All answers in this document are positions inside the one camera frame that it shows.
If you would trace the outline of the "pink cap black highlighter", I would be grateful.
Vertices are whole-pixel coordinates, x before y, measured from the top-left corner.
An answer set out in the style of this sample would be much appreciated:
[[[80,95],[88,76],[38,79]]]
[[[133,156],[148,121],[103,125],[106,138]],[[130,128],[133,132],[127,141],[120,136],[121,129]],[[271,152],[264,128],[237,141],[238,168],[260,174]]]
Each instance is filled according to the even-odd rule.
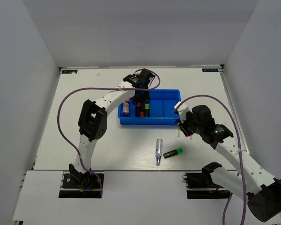
[[[138,103],[136,105],[136,109],[135,109],[135,115],[136,117],[140,117],[140,112],[141,112],[141,103]]]

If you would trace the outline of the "yellow cap black highlighter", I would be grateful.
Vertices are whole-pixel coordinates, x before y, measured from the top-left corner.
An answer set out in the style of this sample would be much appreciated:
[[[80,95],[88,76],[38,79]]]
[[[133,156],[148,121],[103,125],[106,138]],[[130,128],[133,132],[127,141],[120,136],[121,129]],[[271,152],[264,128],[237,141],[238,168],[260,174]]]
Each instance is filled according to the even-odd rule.
[[[149,105],[149,103],[144,104],[144,116],[145,117],[150,116],[150,105]]]

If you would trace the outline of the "orange cap black highlighter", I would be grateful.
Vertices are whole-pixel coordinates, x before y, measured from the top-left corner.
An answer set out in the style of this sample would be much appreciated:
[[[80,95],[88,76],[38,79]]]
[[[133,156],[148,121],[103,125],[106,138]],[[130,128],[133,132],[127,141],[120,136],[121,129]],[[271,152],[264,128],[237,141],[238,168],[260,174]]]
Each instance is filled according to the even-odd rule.
[[[140,106],[140,117],[145,117],[145,103],[141,103],[141,106]]]

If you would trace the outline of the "pink glue stick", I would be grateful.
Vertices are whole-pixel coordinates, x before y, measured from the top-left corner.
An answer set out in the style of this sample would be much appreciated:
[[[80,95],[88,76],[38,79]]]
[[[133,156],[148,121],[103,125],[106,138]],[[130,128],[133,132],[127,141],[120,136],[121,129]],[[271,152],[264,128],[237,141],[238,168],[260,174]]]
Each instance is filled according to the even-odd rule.
[[[122,115],[123,116],[130,116],[130,101],[128,101],[128,100],[126,100],[123,103]]]

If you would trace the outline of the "clear blue-tip glue pen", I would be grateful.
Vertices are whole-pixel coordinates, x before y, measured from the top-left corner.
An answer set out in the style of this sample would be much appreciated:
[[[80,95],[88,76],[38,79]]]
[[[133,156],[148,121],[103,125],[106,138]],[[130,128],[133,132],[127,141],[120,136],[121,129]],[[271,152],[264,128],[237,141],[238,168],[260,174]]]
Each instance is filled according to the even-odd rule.
[[[159,166],[162,158],[162,152],[163,152],[163,140],[157,139],[156,145],[155,145],[155,159],[156,159],[156,165]]]

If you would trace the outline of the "green cap black highlighter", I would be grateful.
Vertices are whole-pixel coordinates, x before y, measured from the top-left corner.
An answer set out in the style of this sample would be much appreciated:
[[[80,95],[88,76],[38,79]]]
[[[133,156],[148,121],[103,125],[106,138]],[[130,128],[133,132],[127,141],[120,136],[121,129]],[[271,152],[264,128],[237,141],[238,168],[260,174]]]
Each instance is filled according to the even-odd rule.
[[[169,152],[166,152],[163,154],[163,157],[165,159],[167,158],[170,158],[170,157],[173,157],[173,156],[176,156],[176,155],[180,155],[184,152],[183,148],[178,148],[178,149],[175,149],[175,150],[171,150]]]

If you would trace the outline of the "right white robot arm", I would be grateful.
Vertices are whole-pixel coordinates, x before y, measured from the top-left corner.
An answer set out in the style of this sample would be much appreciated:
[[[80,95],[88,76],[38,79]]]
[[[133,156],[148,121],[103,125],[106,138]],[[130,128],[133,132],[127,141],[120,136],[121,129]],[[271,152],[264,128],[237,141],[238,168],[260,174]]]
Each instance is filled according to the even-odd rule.
[[[202,168],[202,181],[208,187],[215,184],[226,188],[243,200],[250,212],[261,222],[281,213],[281,179],[259,165],[238,146],[233,133],[223,124],[217,124],[210,109],[199,105],[192,109],[182,102],[174,107],[179,115],[176,124],[187,137],[198,134],[203,142],[225,157],[239,172],[234,176],[221,164],[212,162]]]

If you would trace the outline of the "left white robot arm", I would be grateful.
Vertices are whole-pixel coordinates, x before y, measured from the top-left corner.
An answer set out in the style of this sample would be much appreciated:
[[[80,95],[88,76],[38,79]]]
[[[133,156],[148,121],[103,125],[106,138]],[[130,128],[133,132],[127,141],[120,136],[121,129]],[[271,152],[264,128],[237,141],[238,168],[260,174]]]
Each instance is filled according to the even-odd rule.
[[[152,71],[142,69],[139,74],[127,75],[114,90],[101,98],[86,100],[82,106],[78,120],[80,141],[75,162],[69,165],[69,171],[74,182],[79,187],[89,183],[91,159],[97,141],[107,130],[107,117],[125,100],[135,98],[138,102],[148,102],[147,91],[151,81],[155,78]]]

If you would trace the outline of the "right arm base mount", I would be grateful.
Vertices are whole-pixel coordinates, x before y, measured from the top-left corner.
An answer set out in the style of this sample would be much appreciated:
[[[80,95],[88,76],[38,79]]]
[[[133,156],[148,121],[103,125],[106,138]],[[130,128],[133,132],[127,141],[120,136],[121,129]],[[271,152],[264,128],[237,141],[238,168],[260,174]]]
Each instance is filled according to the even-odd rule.
[[[188,200],[228,199],[230,196],[227,189],[208,183],[202,172],[185,173],[182,179],[186,184]]]

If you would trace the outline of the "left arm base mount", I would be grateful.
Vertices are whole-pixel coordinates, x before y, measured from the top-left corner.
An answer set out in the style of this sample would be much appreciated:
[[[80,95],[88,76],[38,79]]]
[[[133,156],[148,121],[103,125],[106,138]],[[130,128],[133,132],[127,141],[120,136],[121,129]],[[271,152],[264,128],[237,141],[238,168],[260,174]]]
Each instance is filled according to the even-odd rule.
[[[69,172],[64,173],[59,198],[100,199],[100,181],[91,174],[82,183],[79,183]]]

